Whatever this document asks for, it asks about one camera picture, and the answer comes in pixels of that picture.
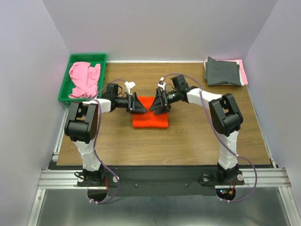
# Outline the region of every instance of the gray cloth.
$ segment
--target gray cloth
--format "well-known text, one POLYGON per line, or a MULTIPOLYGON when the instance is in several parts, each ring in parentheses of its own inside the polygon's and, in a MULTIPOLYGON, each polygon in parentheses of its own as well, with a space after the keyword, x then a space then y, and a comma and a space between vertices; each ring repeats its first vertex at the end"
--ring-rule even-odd
POLYGON ((217 61, 208 57, 205 80, 207 80, 208 86, 227 84, 241 86, 239 79, 239 65, 236 62, 217 61))

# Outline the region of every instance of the metal frame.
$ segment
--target metal frame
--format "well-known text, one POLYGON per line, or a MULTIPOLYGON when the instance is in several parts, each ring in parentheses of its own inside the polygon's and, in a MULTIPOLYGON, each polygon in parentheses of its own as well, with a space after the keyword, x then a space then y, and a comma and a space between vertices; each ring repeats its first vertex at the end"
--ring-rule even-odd
MULTIPOLYGON (((57 141, 53 151, 52 161, 57 161, 61 149, 61 144, 64 135, 64 126, 69 112, 69 107, 66 107, 61 127, 59 129, 57 141)), ((291 183, 289 181, 286 170, 278 169, 276 163, 273 161, 266 137, 261 130, 261 134, 271 160, 273 169, 257 169, 258 183, 257 187, 278 187, 279 192, 292 226, 301 225, 301 217, 295 203, 292 191, 290 189, 291 183)), ((244 175, 245 185, 237 187, 253 187, 254 186, 254 171, 253 169, 241 169, 244 175)), ((35 200, 33 203, 31 215, 29 218, 28 226, 35 226, 39 219, 39 214, 43 204, 43 199, 47 189, 86 189, 77 186, 77 178, 74 176, 75 170, 43 170, 40 175, 38 190, 36 192, 35 200)), ((216 186, 215 188, 225 188, 225 186, 216 186)), ((89 189, 106 189, 105 187, 89 187, 89 189)))

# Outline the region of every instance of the wooden table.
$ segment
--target wooden table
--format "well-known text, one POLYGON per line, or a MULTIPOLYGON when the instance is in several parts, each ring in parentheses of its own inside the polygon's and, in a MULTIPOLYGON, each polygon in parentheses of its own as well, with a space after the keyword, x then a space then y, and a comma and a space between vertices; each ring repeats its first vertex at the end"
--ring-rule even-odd
MULTIPOLYGON (((238 135, 238 154, 254 164, 269 164, 246 86, 208 87, 204 72, 203 64, 108 64, 105 82, 115 78, 134 81, 133 91, 138 96, 154 97, 160 77, 183 73, 201 82, 206 91, 231 93, 244 117, 238 135)), ((190 86, 196 85, 189 79, 186 81, 190 86)), ((108 165, 215 165, 219 158, 219 142, 203 108, 185 102, 172 104, 168 129, 134 129, 132 115, 125 109, 104 113, 96 148, 108 165)), ((82 165, 76 146, 67 136, 63 137, 57 165, 82 165)))

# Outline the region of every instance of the green tray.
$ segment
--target green tray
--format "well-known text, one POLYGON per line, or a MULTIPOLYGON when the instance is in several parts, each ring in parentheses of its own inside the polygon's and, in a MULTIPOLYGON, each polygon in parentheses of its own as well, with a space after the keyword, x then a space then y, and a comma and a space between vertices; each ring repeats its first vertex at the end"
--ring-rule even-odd
POLYGON ((107 65, 107 55, 105 53, 83 53, 83 54, 72 54, 69 58, 67 69, 65 72, 64 80, 62 83, 60 95, 58 99, 65 104, 69 105, 72 101, 86 101, 87 98, 69 98, 72 93, 72 89, 75 87, 71 81, 69 70, 75 62, 89 62, 91 66, 94 67, 96 64, 101 65, 100 77, 98 80, 98 90, 103 88, 105 68, 107 65))

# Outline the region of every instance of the white wall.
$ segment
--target white wall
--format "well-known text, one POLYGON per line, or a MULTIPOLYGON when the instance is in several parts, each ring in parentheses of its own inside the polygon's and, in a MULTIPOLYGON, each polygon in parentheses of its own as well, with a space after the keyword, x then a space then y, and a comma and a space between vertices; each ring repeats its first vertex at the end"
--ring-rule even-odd
POLYGON ((244 57, 276 0, 43 0, 70 52, 109 60, 244 57))
POLYGON ((63 108, 69 52, 41 0, 0 7, 0 225, 26 225, 63 108))
POLYGON ((249 90, 273 159, 301 210, 301 1, 279 0, 245 59, 249 90))

